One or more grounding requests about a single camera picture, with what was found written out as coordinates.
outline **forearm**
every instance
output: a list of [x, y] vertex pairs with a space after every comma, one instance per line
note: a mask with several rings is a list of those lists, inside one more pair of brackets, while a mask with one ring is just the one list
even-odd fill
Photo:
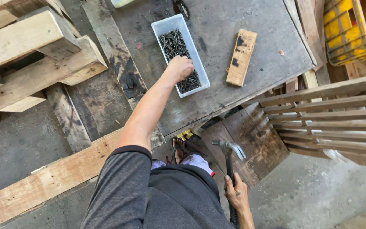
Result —
[[238, 220], [240, 221], [240, 229], [255, 229], [254, 220], [249, 207], [237, 212]]
[[170, 74], [175, 73], [166, 70], [141, 98], [124, 126], [117, 148], [140, 145], [150, 150], [150, 138], [175, 86], [175, 83], [168, 79]]

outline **burn mark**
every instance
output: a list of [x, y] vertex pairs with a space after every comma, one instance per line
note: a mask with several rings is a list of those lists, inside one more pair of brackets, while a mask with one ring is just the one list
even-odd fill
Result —
[[233, 65], [238, 67], [239, 64], [238, 64], [238, 60], [236, 58], [233, 58]]
[[172, 0], [173, 4], [173, 10], [175, 11], [175, 14], [183, 14], [183, 17], [186, 20], [190, 19], [190, 12], [187, 8], [186, 4], [182, 0]]
[[237, 46], [241, 46], [243, 43], [244, 43], [244, 40], [241, 38], [241, 36], [238, 36]]
[[202, 37], [199, 37], [198, 38], [198, 42], [200, 43], [200, 47], [203, 51], [207, 52], [207, 46], [206, 44], [204, 43], [204, 40]]

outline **hand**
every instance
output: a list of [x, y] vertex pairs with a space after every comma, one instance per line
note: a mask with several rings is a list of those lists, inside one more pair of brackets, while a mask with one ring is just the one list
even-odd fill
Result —
[[242, 182], [240, 175], [234, 173], [235, 187], [229, 176], [224, 177], [225, 185], [225, 197], [228, 198], [230, 204], [240, 213], [240, 211], [250, 211], [248, 194], [247, 194], [247, 184]]
[[186, 56], [181, 57], [180, 55], [171, 59], [165, 70], [168, 73], [168, 79], [173, 81], [174, 84], [186, 79], [193, 71], [193, 61]]

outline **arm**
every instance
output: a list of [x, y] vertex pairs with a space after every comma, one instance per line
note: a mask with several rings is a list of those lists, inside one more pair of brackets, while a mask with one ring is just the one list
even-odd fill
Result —
[[240, 221], [240, 229], [255, 229], [252, 213], [249, 209], [247, 185], [242, 182], [238, 173], [234, 173], [235, 187], [229, 176], [224, 177], [225, 197], [230, 204], [237, 210]]
[[150, 138], [176, 83], [194, 71], [193, 61], [175, 56], [165, 72], [139, 101], [124, 126], [117, 148], [139, 145], [150, 150]]

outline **clear plastic container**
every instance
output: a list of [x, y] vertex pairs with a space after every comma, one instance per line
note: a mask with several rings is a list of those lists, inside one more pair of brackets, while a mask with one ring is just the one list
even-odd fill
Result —
[[169, 64], [168, 60], [166, 59], [166, 55], [162, 48], [162, 45], [159, 41], [159, 36], [167, 34], [170, 31], [175, 30], [176, 28], [179, 29], [182, 34], [182, 38], [186, 43], [187, 50], [189, 51], [190, 57], [193, 60], [194, 69], [197, 71], [201, 84], [200, 87], [183, 94], [180, 93], [176, 85], [176, 90], [179, 93], [179, 96], [183, 98], [185, 96], [208, 88], [210, 86], [210, 81], [207, 77], [206, 71], [204, 70], [203, 64], [201, 63], [196, 46], [194, 46], [193, 39], [191, 38], [189, 29], [187, 28], [186, 21], [184, 20], [182, 14], [178, 14], [170, 18], [165, 18], [163, 20], [152, 23], [152, 29], [155, 32], [156, 39], [159, 43], [160, 49], [162, 50], [163, 56], [165, 57], [166, 63]]

